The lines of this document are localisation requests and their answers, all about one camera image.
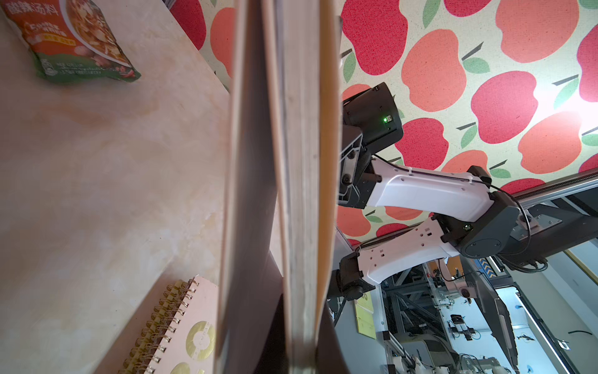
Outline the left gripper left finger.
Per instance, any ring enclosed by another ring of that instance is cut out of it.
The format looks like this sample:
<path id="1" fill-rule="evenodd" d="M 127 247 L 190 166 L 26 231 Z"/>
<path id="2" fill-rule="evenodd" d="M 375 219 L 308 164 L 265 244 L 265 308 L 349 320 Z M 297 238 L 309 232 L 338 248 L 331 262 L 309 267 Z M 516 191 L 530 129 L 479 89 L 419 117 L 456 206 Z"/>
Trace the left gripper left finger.
<path id="1" fill-rule="evenodd" d="M 254 374 L 286 374 L 287 352 L 283 296 L 279 298 L 260 360 Z"/>

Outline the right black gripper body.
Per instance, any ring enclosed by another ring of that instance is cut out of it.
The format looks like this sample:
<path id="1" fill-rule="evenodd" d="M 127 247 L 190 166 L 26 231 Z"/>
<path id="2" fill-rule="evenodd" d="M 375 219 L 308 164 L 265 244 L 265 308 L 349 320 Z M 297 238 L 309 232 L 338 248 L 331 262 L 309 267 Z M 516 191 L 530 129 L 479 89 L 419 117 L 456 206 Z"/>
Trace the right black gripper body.
<path id="1" fill-rule="evenodd" d="M 363 133 L 359 127 L 342 125 L 342 142 L 339 161 L 338 204 L 347 206 L 357 193 L 357 171 L 361 156 Z"/>

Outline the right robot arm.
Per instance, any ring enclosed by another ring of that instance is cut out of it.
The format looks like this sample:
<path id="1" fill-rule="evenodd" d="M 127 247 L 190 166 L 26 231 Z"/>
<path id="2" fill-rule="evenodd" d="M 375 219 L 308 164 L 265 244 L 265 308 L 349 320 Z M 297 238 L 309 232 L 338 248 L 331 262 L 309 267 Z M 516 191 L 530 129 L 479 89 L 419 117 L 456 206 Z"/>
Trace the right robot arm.
<path id="1" fill-rule="evenodd" d="M 526 230 L 531 229 L 520 202 L 493 186 L 481 167 L 455 174 L 393 165 L 376 155 L 404 134 L 386 84 L 343 100 L 341 115 L 338 205 L 396 207 L 432 215 L 394 244 L 342 258 L 330 277 L 329 298 L 357 300 L 392 275 L 428 261 L 498 255 L 519 218 Z"/>

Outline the pink 2026 calendar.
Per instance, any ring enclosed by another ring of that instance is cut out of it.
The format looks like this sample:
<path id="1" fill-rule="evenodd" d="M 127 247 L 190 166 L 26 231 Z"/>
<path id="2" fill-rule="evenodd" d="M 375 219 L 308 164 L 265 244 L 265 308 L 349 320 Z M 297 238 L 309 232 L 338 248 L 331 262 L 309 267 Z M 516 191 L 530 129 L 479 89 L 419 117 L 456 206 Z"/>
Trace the pink 2026 calendar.
<path id="1" fill-rule="evenodd" d="M 339 193 L 332 1 L 238 1 L 215 370 L 254 373 L 283 296 L 287 373 L 317 373 Z"/>
<path id="2" fill-rule="evenodd" d="M 168 285 L 120 373 L 212 373 L 218 286 L 196 276 Z"/>

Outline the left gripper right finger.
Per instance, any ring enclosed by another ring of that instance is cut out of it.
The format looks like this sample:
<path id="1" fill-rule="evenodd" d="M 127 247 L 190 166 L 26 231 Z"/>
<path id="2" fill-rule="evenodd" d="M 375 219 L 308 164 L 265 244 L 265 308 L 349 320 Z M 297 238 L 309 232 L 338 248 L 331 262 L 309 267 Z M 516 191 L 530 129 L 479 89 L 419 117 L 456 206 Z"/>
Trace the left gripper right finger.
<path id="1" fill-rule="evenodd" d="M 350 373 L 336 336 L 330 309 L 327 305 L 323 307 L 319 326 L 316 367 L 319 374 Z"/>

